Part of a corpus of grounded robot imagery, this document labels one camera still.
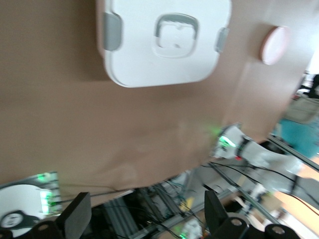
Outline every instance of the green led light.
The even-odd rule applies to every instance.
[[[186,236],[185,236],[184,233],[180,234],[179,236],[180,236],[181,238],[183,238],[183,239],[186,239]]]
[[[41,191],[40,192],[42,211],[44,214],[49,214],[49,206],[51,206],[50,205],[51,197],[52,197],[51,192],[48,192],[48,191]]]
[[[236,145],[235,145],[229,138],[227,138],[227,137],[225,137],[225,136],[221,136],[220,139],[219,139],[219,141],[222,142],[222,144],[223,144],[224,146],[230,145],[230,146],[232,146],[232,147],[236,147]]]
[[[42,205],[42,211],[44,214],[49,214],[49,206],[48,205]]]
[[[45,181],[46,181],[44,174],[38,174],[37,177],[38,177],[38,180],[39,180],[40,182],[45,182]]]

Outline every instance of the cardboard surface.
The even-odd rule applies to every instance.
[[[264,139],[319,42],[318,9],[316,0],[234,0],[208,79],[126,89],[103,69],[94,1],[1,1],[0,183],[55,170],[64,199],[146,186],[206,161],[224,125],[242,122]],[[292,36],[267,66],[258,52],[274,25]]]

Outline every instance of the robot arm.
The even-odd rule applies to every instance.
[[[246,136],[238,125],[227,127],[213,153],[216,158],[241,157],[251,165],[276,171],[258,170],[258,180],[268,191],[294,195],[319,210],[319,182],[297,176],[302,163],[297,157],[271,152]]]

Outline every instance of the pink round object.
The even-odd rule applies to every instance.
[[[260,58],[266,65],[273,65],[286,52],[290,30],[286,26],[276,26],[270,30],[260,48]]]

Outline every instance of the white plastic container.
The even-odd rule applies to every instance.
[[[197,82],[214,70],[230,0],[97,0],[98,49],[124,87]]]

